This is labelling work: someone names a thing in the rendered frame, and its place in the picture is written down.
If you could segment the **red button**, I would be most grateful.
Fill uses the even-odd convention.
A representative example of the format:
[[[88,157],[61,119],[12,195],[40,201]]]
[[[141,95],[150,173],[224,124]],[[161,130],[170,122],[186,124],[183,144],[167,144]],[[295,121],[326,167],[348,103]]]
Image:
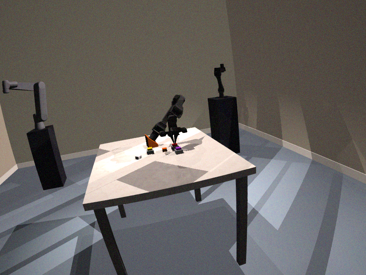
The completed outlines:
[[[171,149],[172,149],[172,151],[174,151],[174,149],[175,149],[176,147],[179,147],[177,143],[176,143],[176,144],[172,144],[172,145],[171,145]]]

